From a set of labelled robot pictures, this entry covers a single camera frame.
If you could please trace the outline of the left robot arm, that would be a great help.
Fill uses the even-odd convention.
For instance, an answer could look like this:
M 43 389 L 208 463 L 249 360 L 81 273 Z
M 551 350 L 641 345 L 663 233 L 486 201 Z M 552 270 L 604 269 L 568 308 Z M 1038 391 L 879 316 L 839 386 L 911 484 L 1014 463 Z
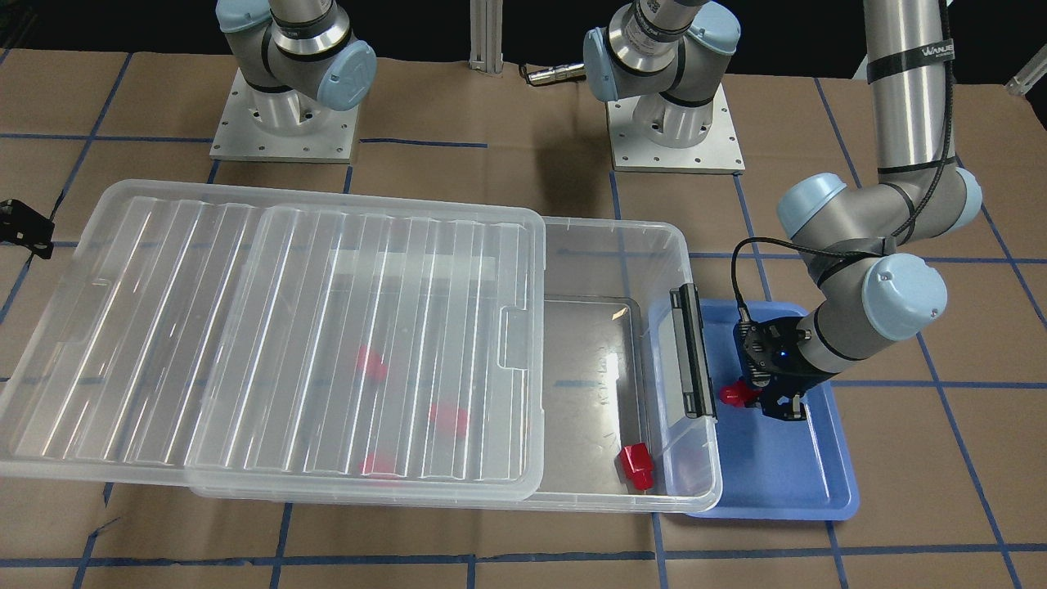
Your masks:
M 946 1 L 867 1 L 864 22 L 878 181 L 850 189 L 820 173 L 777 205 L 779 246 L 802 256 L 823 302 L 805 317 L 754 321 L 733 285 L 743 373 L 721 399 L 775 420 L 807 418 L 802 398 L 815 385 L 945 312 L 945 281 L 900 247 L 957 231 L 982 206 L 979 183 L 957 163 Z M 712 129 L 739 40 L 736 16 L 712 1 L 632 1 L 586 33 L 582 63 L 599 101 L 634 98 L 640 135 L 684 150 Z

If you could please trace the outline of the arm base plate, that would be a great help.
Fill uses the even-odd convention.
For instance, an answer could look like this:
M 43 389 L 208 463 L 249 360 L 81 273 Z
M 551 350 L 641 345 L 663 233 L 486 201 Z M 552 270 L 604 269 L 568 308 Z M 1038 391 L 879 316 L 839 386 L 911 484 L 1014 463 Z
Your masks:
M 360 106 L 330 110 L 295 90 L 259 91 L 238 70 L 209 155 L 241 163 L 351 164 L 361 112 Z
M 711 103 L 695 108 L 652 94 L 609 101 L 606 110 L 612 169 L 699 174 L 745 169 L 722 86 Z

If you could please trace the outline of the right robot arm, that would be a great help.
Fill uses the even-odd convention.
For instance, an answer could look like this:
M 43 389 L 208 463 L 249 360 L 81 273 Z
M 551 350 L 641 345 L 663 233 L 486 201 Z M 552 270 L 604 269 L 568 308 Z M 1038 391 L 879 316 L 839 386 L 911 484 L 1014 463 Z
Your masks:
M 336 1 L 219 1 L 214 7 L 240 74 L 253 90 L 296 91 L 333 111 L 364 100 L 376 52 Z

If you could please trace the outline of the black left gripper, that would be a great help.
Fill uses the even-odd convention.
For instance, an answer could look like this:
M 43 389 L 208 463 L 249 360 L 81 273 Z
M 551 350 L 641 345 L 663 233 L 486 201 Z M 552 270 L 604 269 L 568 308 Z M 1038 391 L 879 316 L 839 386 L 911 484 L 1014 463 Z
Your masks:
M 800 329 L 799 322 L 799 317 L 776 317 L 735 324 L 744 400 L 762 402 L 762 413 L 770 418 L 808 420 L 807 391 L 834 376 L 803 357 L 799 344 L 809 340 L 811 332 Z

